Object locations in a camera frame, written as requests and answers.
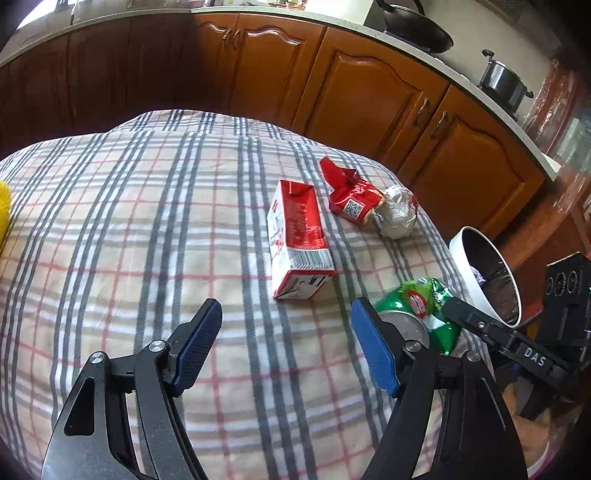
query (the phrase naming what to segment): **barcode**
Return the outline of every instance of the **barcode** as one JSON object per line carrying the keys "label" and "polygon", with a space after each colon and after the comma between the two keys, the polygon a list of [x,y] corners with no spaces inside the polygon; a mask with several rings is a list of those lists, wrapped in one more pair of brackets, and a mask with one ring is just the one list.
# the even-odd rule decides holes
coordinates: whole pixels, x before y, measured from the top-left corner
{"label": "barcode", "polygon": [[289,249],[292,270],[332,270],[333,263],[327,249]]}
{"label": "barcode", "polygon": [[343,213],[357,220],[359,215],[361,215],[361,210],[363,210],[363,205],[353,199],[349,199],[347,205],[345,205],[345,208],[343,209]]}
{"label": "barcode", "polygon": [[312,285],[313,287],[320,287],[327,277],[328,275],[314,275],[313,277],[310,277],[310,279],[308,280],[308,285]]}

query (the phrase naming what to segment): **white bowl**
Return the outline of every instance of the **white bowl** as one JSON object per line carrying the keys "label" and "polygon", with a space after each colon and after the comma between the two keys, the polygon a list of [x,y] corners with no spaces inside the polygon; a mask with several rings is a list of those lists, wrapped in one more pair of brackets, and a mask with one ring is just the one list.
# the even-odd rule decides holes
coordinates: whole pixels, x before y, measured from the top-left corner
{"label": "white bowl", "polygon": [[533,477],[545,465],[549,450],[550,450],[550,441],[548,440],[548,443],[546,443],[546,448],[544,449],[544,453],[542,453],[542,456],[540,458],[538,458],[533,465],[531,465],[527,468],[527,477],[528,478]]}
{"label": "white bowl", "polygon": [[[474,231],[478,235],[480,235],[494,249],[494,251],[498,255],[499,259],[505,265],[505,268],[507,269],[509,276],[511,278],[511,282],[513,283],[513,288],[515,290],[515,294],[517,295],[518,317],[517,317],[516,322],[507,323],[503,319],[501,319],[501,317],[499,317],[499,315],[497,314],[495,309],[492,307],[492,305],[490,304],[490,302],[488,301],[488,299],[484,295],[484,292],[480,288],[480,285],[476,281],[476,278],[474,277],[474,274],[472,273],[472,269],[470,268],[470,263],[468,262],[468,258],[466,256],[466,251],[464,250],[463,234],[464,234],[464,231],[466,231],[466,230]],[[511,273],[511,270],[509,269],[509,266],[505,262],[505,259],[502,257],[502,255],[499,253],[499,251],[496,249],[496,247],[492,244],[492,242],[485,235],[480,233],[475,228],[472,228],[471,226],[465,226],[449,242],[449,251],[452,253],[453,261],[456,263],[457,269],[460,271],[460,275],[464,279],[464,282],[466,284],[468,292],[469,292],[470,296],[472,297],[471,305],[473,307],[476,307],[480,311],[486,313],[487,315],[490,315],[494,319],[504,323],[505,325],[507,325],[511,328],[516,328],[521,321],[521,298],[519,297],[519,290],[517,289],[517,284],[515,283],[515,278],[513,277],[513,273]]]}

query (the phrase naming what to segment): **metal screw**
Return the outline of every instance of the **metal screw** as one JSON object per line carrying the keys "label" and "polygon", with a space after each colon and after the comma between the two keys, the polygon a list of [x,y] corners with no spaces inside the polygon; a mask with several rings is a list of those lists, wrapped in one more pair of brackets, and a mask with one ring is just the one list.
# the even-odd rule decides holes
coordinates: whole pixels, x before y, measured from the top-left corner
{"label": "metal screw", "polygon": [[409,340],[404,344],[404,348],[412,353],[417,353],[421,349],[421,344],[416,340]]}
{"label": "metal screw", "polygon": [[150,344],[150,351],[151,352],[160,352],[160,351],[164,350],[165,346],[166,346],[166,342],[164,340],[154,340]]}
{"label": "metal screw", "polygon": [[95,352],[90,356],[90,363],[91,364],[99,364],[105,359],[105,354],[103,352]]}
{"label": "metal screw", "polygon": [[482,359],[480,354],[474,350],[468,350],[466,352],[466,357],[470,362],[479,362]]}

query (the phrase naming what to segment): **crushed soda can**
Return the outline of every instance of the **crushed soda can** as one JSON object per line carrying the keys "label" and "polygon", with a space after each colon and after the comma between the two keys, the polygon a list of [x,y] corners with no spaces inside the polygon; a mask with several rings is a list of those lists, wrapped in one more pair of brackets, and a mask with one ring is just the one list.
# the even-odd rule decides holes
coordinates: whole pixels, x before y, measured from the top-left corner
{"label": "crushed soda can", "polygon": [[410,235],[417,223],[417,198],[402,185],[392,185],[383,193],[384,202],[375,209],[380,233],[394,240]]}
{"label": "crushed soda can", "polygon": [[431,339],[431,347],[449,355],[456,347],[461,328],[446,320],[441,310],[454,295],[436,278],[418,278],[403,282],[375,305],[377,312],[401,310],[421,319]]}
{"label": "crushed soda can", "polygon": [[280,180],[267,214],[273,298],[309,299],[335,266],[312,185]]}
{"label": "crushed soda can", "polygon": [[329,209],[334,214],[363,226],[384,202],[384,195],[354,168],[339,167],[329,157],[320,160],[320,168],[324,179],[334,188],[329,196]]}

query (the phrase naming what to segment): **yellow object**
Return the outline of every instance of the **yellow object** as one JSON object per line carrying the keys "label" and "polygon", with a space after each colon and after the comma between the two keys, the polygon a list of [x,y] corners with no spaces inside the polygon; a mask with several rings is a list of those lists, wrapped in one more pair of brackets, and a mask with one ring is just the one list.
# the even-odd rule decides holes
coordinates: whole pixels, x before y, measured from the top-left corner
{"label": "yellow object", "polygon": [[0,245],[4,240],[4,235],[6,235],[6,229],[8,228],[11,196],[10,187],[6,182],[0,180]]}

